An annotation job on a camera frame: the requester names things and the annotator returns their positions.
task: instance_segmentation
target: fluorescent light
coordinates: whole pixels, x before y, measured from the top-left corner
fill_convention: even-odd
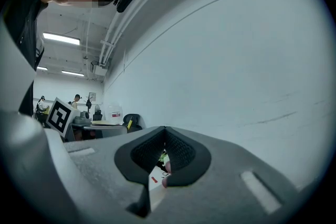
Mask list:
[[[71,43],[75,45],[80,45],[80,39],[78,38],[65,37],[65,36],[49,34],[49,33],[43,33],[43,36],[46,39],[52,39],[52,40],[62,41],[62,42]]]
[[[63,71],[63,70],[62,70],[62,73],[64,73],[64,74],[69,74],[69,75],[75,75],[75,76],[81,76],[81,77],[84,77],[83,74],[73,73],[73,72],[68,72],[68,71]]]

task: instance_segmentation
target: gray plastic surface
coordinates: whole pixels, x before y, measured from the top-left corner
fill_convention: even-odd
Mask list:
[[[131,134],[63,144],[59,134],[33,119],[0,113],[0,149],[8,173],[27,200],[61,223],[268,223],[284,220],[298,197],[275,169],[235,144],[177,129],[202,143],[212,161],[207,172],[187,187],[169,187],[162,202],[142,219],[125,208],[140,199],[141,184],[127,181],[113,157],[123,144],[157,127]],[[69,155],[84,149],[89,154]],[[279,198],[282,207],[267,215],[241,180],[252,170]]]

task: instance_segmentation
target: chair backrest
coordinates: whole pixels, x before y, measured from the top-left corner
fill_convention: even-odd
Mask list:
[[[103,117],[103,115],[101,114],[101,115],[93,115],[93,120],[94,121],[101,121],[101,118]]]

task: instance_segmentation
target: white wall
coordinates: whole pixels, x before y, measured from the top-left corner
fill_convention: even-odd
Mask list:
[[[34,80],[34,107],[36,107],[42,95],[46,98],[46,104],[51,107],[56,97],[68,103],[74,100],[76,94],[79,94],[82,99],[77,103],[78,109],[87,111],[86,96],[89,95],[89,92],[95,92],[97,94],[96,101],[91,102],[90,118],[92,118],[94,114],[96,104],[99,105],[104,117],[101,82],[88,81],[66,75],[47,74],[38,70]]]
[[[135,24],[123,34],[104,103],[145,127],[237,143],[302,188],[334,144],[335,39],[324,12],[317,0],[182,0],[143,33]]]

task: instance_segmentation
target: desk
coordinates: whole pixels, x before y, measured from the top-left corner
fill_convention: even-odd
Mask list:
[[[127,127],[123,125],[94,125],[94,124],[74,124],[70,123],[68,126],[67,133],[64,137],[65,142],[76,141],[74,136],[74,129],[83,131],[95,131],[96,139],[112,137],[121,134],[127,134]]]

